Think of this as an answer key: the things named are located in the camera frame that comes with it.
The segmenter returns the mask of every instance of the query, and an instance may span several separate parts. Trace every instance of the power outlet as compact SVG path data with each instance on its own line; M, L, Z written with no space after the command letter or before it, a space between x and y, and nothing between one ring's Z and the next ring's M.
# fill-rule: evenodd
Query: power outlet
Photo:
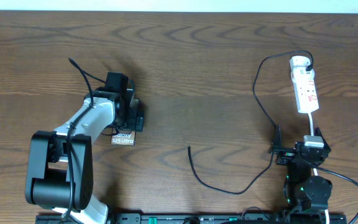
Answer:
M319 108L313 80L314 70L306 71L308 65L310 60L304 56L294 56L290 60L291 79L299 113L311 113Z

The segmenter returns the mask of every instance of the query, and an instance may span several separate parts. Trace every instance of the black wire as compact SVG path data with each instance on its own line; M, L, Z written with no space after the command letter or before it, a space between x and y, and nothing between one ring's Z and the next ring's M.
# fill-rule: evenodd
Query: black wire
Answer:
M80 66L78 66L78 64L72 59L72 58L68 58L68 60L70 61L70 63L72 65L74 65L74 67L76 67L82 74L82 76L85 79L86 85L88 86L89 89L89 97L91 98L91 103L89 104L89 107L87 107L80 115L78 115L74 121L72 121L70 123L70 127L68 128L67 131L67 138L66 138L66 148L67 148L67 163L68 163L68 172L69 172L69 176L70 176L70 202L68 204L68 208L67 211L62 215L62 220L67 220L70 217L70 213L71 210L73 209L74 206L74 190L75 190L75 186L74 186L74 170L73 170L73 159L71 158L71 150L72 150L72 145L71 145L71 133L73 132L75 126L77 125L77 123L79 122L79 120L93 107L93 94L92 94L92 88L91 85L88 81L88 79L86 78L84 71L80 68Z
M86 82L86 86L88 86L89 97L91 98L91 104L90 104L89 106L93 106L92 88L91 88L90 82L88 81L88 79L87 79L86 76L85 76L84 70L82 70L82 69L80 68L80 66L78 66L78 64L74 61L74 59L68 58L68 61L69 61L75 68L77 68L77 69L81 72L81 75L84 77L85 82Z
M94 79L96 79L96 80L99 81L99 82L106 83L106 82L103 81L102 79L100 79L100 78L98 78L98 77L94 77L93 75L89 74L89 73L86 72L85 70L82 70L82 71L85 73L85 75L87 75L87 76L89 76L89 77L91 77L91 78L94 78Z
M193 160L191 158L191 150L190 150L190 146L187 147L187 152L188 152L188 155L189 155L189 161L190 161L190 166L191 166L191 171L193 171L193 174L194 174L194 177L196 177L196 180L201 184L203 185L204 187L207 187L209 189L212 189L212 190L217 190L218 192L223 192L223 193L226 193L226 194L232 194L232 195L240 195L240 194L243 194L244 192L246 192L250 187L251 185L262 175L266 172L266 170L268 170L270 168L270 166L272 165L272 162L273 162L273 156L274 154L272 153L272 157L270 158L270 163L268 164L268 166L260 173L258 174L252 181L251 183L242 191L240 192L230 192L230 191L227 191L227 190L222 190L222 189L219 189L219 188L216 188L216 187L212 187L206 183L204 183L197 175L196 173L196 170L194 168L194 165L193 165Z
M68 220L62 220L60 222L58 222L58 224L62 224L62 223L76 223L76 224L83 224L82 222L78 221L76 218L74 218L72 215L70 215L70 217L68 218Z
M355 180L352 180L352 179L346 177L345 175L338 174L338 173L336 173L336 172L333 172L333 171L330 171L330 170L327 170L327 169L324 169L324 168L315 166L315 165L313 165L312 163L310 163L309 161L307 161L307 160L302 156L302 153L299 153L299 155L300 155L300 157L303 159L303 162L306 163L306 164L308 164L310 167L312 167L312 168L314 168L314 169L318 169L318 170L324 171L324 172L326 172L326 173L328 173L328 174L335 175L335 176L337 176L337 177L340 177L340 178L342 178L342 179L344 179L344 180L347 180L347 181L349 181L350 183L352 183L352 184L358 186L358 183L357 183ZM356 215L354 216L354 218L349 222L349 224L355 223L357 219L358 219L358 212L356 213Z
M251 208L257 208L264 216L267 220L269 220L269 218L267 218L266 214L264 213L264 211L262 211L262 209L260 209L259 207L256 207L256 206L252 206L252 207L249 207L247 208L241 215L241 219L243 220L244 219L244 215L246 215L246 213L248 212L248 210L250 210Z
M100 134L102 134L102 135L104 135L104 136L115 136L115 135L119 134L119 131L118 131L117 128L111 128L111 134L104 134L104 133L100 133Z
M288 54L297 54L297 53L308 53L310 55L310 59L311 59L311 64L309 66L307 66L306 71L310 71L313 68L313 56L310 52L308 52L307 50L296 50L296 51L291 51L291 52L285 52L282 54L276 54L276 55L271 55L265 59L262 60L262 62L259 65L258 71L256 72L256 76L255 76L255 81L254 81L254 85L252 86L252 92L254 94L255 100L258 102L260 109L262 109L262 111L265 113L266 117L270 120L271 124L273 125L274 128L276 128L276 124L274 123L273 119L269 116L269 114L265 111L265 108L262 106L262 104L260 103L260 101L258 100L258 98L256 97L255 94L255 84L256 84L256 80L258 79L259 76L259 71L260 68L262 67L262 64L269 58L274 58L274 57L280 57L280 56L284 56L284 55L288 55Z

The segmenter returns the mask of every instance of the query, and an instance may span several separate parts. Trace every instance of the tabletop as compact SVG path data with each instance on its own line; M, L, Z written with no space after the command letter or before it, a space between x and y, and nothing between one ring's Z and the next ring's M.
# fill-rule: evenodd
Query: tabletop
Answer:
M108 136L93 145L93 193L102 202L144 213L285 207L286 167L274 164L246 193L226 195L196 181L187 146L205 182L242 190L268 165L273 136L252 95L255 73L265 57L291 50L314 57L314 125L332 148L322 167L358 181L357 14L0 11L0 222L33 223L48 212L25 201L27 160L32 135L83 104L88 90L68 57L102 79L123 72L145 108L134 147L112 146ZM287 146L309 131L290 57L266 61L256 86ZM358 188L320 174L333 182L329 210L350 220Z

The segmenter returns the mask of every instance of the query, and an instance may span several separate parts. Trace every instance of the robotic arm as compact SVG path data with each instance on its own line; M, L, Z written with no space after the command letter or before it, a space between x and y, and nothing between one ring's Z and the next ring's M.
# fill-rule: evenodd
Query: robotic arm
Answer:
M70 138L74 177L71 216L82 223L106 223L108 207L92 195L92 145L108 127L117 132L143 130L144 115L139 110L139 100L134 99L131 84L132 88L127 88L128 77L109 72L105 85L92 92L91 108L92 100L87 94L83 106L65 124L33 135L25 186L28 203L60 213L70 207L70 172L51 169L48 163L68 161L67 134L70 124L78 119Z

